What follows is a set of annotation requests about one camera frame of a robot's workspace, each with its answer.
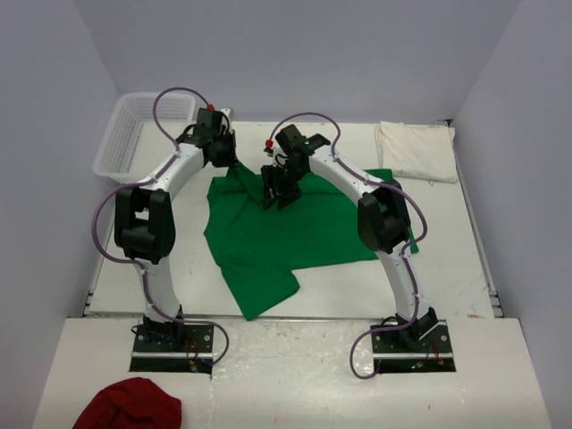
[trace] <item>green fabric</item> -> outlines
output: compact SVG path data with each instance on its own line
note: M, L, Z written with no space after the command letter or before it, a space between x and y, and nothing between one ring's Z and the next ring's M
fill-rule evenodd
M390 180L391 170L372 170ZM214 178L205 236L247 320L299 289L292 270L376 259L357 233L357 210L331 183L307 174L302 198L264 211L259 175L239 164Z

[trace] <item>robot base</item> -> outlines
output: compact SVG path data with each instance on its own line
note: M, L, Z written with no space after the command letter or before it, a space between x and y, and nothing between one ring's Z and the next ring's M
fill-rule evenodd
M212 373L213 326L159 323L143 317L143 323L131 330L135 341L130 372Z
M390 317L398 324L403 319ZM436 319L431 308L429 313L403 331L372 334L374 370L379 374L448 373L455 372L455 361L445 322Z

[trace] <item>gray wall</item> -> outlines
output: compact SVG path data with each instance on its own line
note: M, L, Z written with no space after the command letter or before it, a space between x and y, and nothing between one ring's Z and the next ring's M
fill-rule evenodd
M0 2L0 427L31 427L96 251L91 163L117 92L71 1Z
M122 93L200 88L241 119L450 118L519 0L76 0Z
M572 427L571 16L569 0L524 0L455 121L500 301L558 428Z

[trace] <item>crumpled green cloth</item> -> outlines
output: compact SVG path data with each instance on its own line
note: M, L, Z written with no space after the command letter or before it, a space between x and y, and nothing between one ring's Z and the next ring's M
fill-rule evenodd
M369 172L392 178L391 170ZM298 201L264 211L262 179L244 165L211 182L206 241L247 320L296 293L292 270L376 259L358 237L358 211L346 196L314 174L299 185Z

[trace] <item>green cloth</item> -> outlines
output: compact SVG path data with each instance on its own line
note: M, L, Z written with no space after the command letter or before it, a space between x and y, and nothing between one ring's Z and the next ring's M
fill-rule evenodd
M391 170L370 173L392 178ZM244 165L211 183L206 241L247 320L296 293L292 270L376 259L358 237L358 212L346 196L314 174L299 185L298 201L264 211L262 179Z

